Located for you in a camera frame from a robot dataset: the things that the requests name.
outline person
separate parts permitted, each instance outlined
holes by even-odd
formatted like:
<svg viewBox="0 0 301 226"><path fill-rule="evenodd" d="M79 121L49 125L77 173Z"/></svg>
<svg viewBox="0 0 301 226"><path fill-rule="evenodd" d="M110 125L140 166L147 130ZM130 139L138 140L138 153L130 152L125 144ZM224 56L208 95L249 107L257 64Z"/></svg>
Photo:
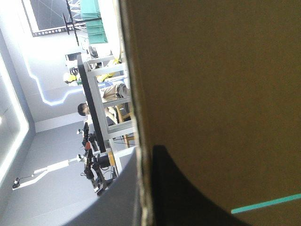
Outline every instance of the person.
<svg viewBox="0 0 301 226"><path fill-rule="evenodd" d="M109 87L105 87L100 89L101 97L103 99L103 102L116 100L118 98L128 97L129 96L129 90L126 87L125 84L120 83L116 85L112 85ZM123 104L124 109L127 113L130 112L128 103ZM117 112L115 111L115 108L113 106L106 107L105 108L105 114L107 117L109 117L115 124L118 123L117 120ZM81 103L78 105L78 113L81 116L87 116L86 121L89 121L92 123L92 119L90 116L90 110L86 103Z"/></svg>

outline gray wall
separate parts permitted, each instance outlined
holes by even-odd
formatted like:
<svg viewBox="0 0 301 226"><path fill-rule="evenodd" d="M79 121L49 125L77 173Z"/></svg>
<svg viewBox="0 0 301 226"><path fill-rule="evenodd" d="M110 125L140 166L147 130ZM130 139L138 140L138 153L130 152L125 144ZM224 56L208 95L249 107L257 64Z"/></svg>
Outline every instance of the gray wall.
<svg viewBox="0 0 301 226"><path fill-rule="evenodd" d="M24 161L20 176L34 170L83 154L82 137L77 122L37 133ZM86 177L81 177L83 163L48 173L34 185L13 191L0 226L58 226L76 217L96 200Z"/></svg>
<svg viewBox="0 0 301 226"><path fill-rule="evenodd" d="M25 62L38 77L47 100L61 99L69 87L63 81L68 72L65 54L81 52L74 34L61 33L44 37L31 36L21 1L5 1L0 8L0 27L15 64L21 86L35 122L76 112L77 103L84 101L82 93L72 94L63 105L49 106L42 101L37 84L29 77Z"/></svg>
<svg viewBox="0 0 301 226"><path fill-rule="evenodd" d="M20 105L21 105L23 112L25 113L25 116L29 123L29 131L28 131L19 151L17 152L15 159L11 163L10 169L8 170L5 178L3 179L2 185L0 187L0 194L1 194L0 195L0 216L2 216L2 213L8 203L8 198L12 192L12 190L11 190L12 182L13 182L14 178L17 177L17 175L19 175L20 169L24 162L24 158L27 155L28 149L29 149L29 147L32 143L33 137L35 135L35 127L34 127L32 115L31 115L29 107L27 105L22 87L18 80L15 68L12 64L12 60L8 53L8 49L5 45L1 30L0 30L0 52L1 52L1 55L3 58L3 61L6 65L7 71L9 73L10 79L13 83L15 92L18 96ZM0 130L1 130L0 133L2 133L3 129L5 129L5 127L7 127L6 132L5 132L6 136L5 137L0 136L0 144L1 144L1 158L0 159L3 160L4 153L5 153L4 146L6 144L11 145L10 142L12 142L14 140L15 135L18 131L18 125L16 124L16 119L13 118L15 113L12 111L12 108L9 107L9 104L7 101L8 96L3 89L3 85L1 86L1 98L0 99L1 99L0 108L2 110L8 108L8 111L5 114L6 120L3 122L3 124L0 127Z"/></svg>

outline metal frame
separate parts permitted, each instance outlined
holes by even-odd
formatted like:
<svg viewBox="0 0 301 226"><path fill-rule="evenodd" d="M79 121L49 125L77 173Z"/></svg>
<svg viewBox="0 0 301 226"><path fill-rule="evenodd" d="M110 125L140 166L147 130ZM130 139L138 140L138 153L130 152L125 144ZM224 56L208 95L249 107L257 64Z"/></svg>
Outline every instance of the metal frame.
<svg viewBox="0 0 301 226"><path fill-rule="evenodd" d="M90 65L96 64L103 61L114 59L114 56L99 57L84 62L84 67L87 74L87 80L90 87L90 91L94 100L95 110L97 118L102 129L102 135L104 140L109 140L114 137L119 137L128 133L133 133L134 129L131 121L126 121L117 125L109 126L106 120L104 109L109 106L116 106L119 104L127 103L131 101L130 97L124 97L118 100L108 101L103 103L102 97L99 92L98 82L96 77L106 73L119 72L125 69L126 64L118 64L106 66L98 69L93 69Z"/></svg>
<svg viewBox="0 0 301 226"><path fill-rule="evenodd" d="M103 141L108 140L111 148L114 150L113 138L120 137L125 134L133 133L134 127L132 121L126 121L117 125L109 126L104 109L109 106L131 101L130 97L124 97L113 101L103 103L99 91L99 86L96 77L106 73L119 72L126 69L126 64L111 65L95 69L94 65L100 62L105 62L114 59L114 56L105 56L95 59L86 59L83 61L82 56L78 56L78 68L82 79L82 84L86 94L87 102L90 108L91 117L93 120L97 140L100 137Z"/></svg>

